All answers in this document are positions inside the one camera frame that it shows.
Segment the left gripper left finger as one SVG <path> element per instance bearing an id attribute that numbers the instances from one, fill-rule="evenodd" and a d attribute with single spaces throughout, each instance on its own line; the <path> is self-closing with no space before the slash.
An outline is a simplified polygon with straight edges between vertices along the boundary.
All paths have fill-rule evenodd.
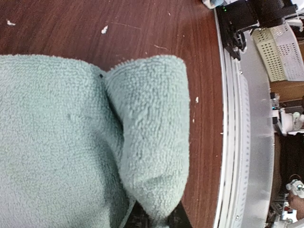
<path id="1" fill-rule="evenodd" d="M 131 211 L 124 228 L 151 228 L 148 214 L 137 201 Z"/>

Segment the operator hand with controller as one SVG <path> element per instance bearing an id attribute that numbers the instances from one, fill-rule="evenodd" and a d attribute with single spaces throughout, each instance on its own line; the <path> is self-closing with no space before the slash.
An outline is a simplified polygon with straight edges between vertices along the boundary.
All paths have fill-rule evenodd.
<path id="1" fill-rule="evenodd" d="M 303 219 L 304 218 L 304 199 L 302 199 L 290 192 L 288 195 L 288 203 L 292 209 L 295 209 L 297 211 L 297 214 L 296 214 L 297 220 Z"/>

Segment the green towel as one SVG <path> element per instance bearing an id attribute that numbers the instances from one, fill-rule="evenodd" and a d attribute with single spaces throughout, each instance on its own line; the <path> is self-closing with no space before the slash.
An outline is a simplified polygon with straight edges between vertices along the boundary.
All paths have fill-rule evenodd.
<path id="1" fill-rule="evenodd" d="M 103 71 L 45 55 L 0 57 L 0 225 L 124 228 L 137 201 L 169 228 L 189 175 L 184 61 Z"/>

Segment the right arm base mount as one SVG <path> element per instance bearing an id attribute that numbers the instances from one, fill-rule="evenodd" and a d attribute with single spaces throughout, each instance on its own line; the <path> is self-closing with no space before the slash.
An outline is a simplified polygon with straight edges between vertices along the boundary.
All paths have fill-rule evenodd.
<path id="1" fill-rule="evenodd" d="M 245 31 L 280 26 L 297 10 L 290 0 L 237 0 L 216 7 L 223 48 L 240 60 L 247 46 Z"/>

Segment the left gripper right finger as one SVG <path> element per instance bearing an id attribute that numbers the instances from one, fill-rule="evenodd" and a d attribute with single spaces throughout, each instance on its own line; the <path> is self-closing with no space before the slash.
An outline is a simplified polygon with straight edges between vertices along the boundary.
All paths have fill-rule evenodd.
<path id="1" fill-rule="evenodd" d="M 169 216 L 169 228 L 192 228 L 181 201 Z"/>

